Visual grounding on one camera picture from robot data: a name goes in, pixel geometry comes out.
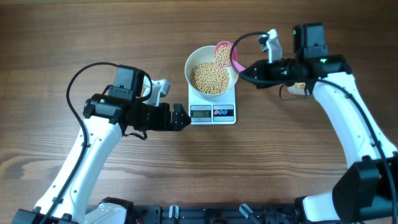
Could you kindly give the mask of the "pink measuring scoop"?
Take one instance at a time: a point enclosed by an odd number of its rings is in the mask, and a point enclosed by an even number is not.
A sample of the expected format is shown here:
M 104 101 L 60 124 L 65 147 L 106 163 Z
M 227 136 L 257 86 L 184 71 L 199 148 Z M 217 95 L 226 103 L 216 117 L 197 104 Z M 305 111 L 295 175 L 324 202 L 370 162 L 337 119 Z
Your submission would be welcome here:
M 230 60 L 231 60 L 231 63 L 227 66 L 227 67 L 233 67 L 233 68 L 235 68 L 238 72 L 242 72 L 245 68 L 242 66 L 242 65 L 240 65 L 239 63 L 238 63 L 238 50 L 236 49 L 236 48 L 233 48 L 232 49 L 232 46 L 233 46 L 233 43 L 232 42 L 228 42 L 228 41 L 225 41 L 225 40 L 223 40 L 223 41 L 221 41 L 221 42 L 219 42 L 217 45 L 216 45 L 216 47 L 215 47 L 215 51 L 214 51 L 214 59 L 215 59 L 215 52 L 216 52 L 216 50 L 217 50 L 217 48 L 220 46 L 220 45 L 222 45 L 222 44 L 229 44 L 229 46 L 231 47 L 231 53 L 230 53 Z

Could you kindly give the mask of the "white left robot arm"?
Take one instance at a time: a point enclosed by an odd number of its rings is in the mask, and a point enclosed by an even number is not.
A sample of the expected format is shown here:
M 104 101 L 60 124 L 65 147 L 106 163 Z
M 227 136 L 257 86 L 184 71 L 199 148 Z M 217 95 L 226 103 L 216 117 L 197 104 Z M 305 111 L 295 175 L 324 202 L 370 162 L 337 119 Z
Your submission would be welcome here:
M 190 118 L 181 104 L 160 102 L 171 84 L 152 80 L 145 71 L 118 65 L 113 84 L 87 99 L 75 117 L 78 137 L 52 185 L 32 210 L 19 209 L 13 223 L 139 223 L 134 204 L 108 197 L 94 210 L 88 201 L 111 151 L 131 136 L 147 139 L 148 131 L 181 131 Z

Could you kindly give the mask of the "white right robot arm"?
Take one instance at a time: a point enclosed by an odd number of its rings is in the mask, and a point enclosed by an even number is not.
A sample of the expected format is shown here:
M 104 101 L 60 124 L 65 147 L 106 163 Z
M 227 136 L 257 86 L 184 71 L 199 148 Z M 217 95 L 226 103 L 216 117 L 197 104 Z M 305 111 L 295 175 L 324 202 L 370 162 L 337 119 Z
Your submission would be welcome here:
M 320 23 L 293 29 L 294 58 L 283 58 L 275 31 L 258 32 L 268 59 L 239 69 L 258 88 L 305 84 L 327 114 L 345 152 L 347 171 L 331 191 L 296 200 L 299 223 L 397 222 L 397 148 L 365 105 L 353 71 L 342 55 L 331 55 Z

